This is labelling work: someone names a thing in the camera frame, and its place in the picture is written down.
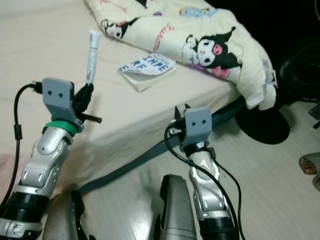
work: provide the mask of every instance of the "white bedsheet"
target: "white bedsheet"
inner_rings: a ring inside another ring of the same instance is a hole
[[[1,147],[15,146],[13,103],[20,87],[45,77],[72,81],[76,91],[83,86],[90,28],[99,31],[82,1],[0,20]],[[87,113],[103,120],[101,124],[86,122],[83,133],[75,136],[56,191],[109,174],[160,142],[175,105],[209,106],[215,112],[239,96],[232,83],[179,64],[168,80],[137,93],[117,69],[146,55],[117,40],[100,38],[95,91]],[[18,116],[23,134],[21,155],[29,156],[50,114],[42,96],[27,90],[20,99]]]

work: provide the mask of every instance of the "tube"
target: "tube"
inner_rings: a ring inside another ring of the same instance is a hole
[[[90,50],[89,50],[88,67],[86,71],[87,72],[86,83],[88,85],[93,84],[94,78],[95,78],[99,38],[100,38],[99,32],[94,30],[90,31]]]

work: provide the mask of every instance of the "floor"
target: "floor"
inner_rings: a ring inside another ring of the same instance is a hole
[[[312,128],[317,121],[308,115],[314,105],[297,102],[281,109],[291,134],[278,145],[251,139],[235,119],[217,127],[209,138],[217,160],[240,183],[247,240],[320,239],[320,192],[312,185],[313,177],[304,175],[298,165],[300,156],[320,150],[320,128]],[[97,240],[152,240],[163,207],[159,190],[166,174],[188,180],[189,167],[166,152],[86,195],[91,234]],[[237,208],[236,186],[224,172],[220,181]]]

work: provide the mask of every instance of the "cable connector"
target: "cable connector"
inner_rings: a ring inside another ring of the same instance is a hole
[[[40,81],[33,81],[31,87],[33,88],[33,90],[34,90],[37,94],[42,94],[42,82],[40,82]]]
[[[15,140],[21,140],[22,139],[22,128],[20,124],[13,125],[14,128],[14,137]]]

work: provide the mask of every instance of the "blanket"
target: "blanket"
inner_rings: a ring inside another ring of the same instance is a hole
[[[106,35],[235,83],[249,109],[273,107],[270,59],[231,11],[204,0],[85,1]]]

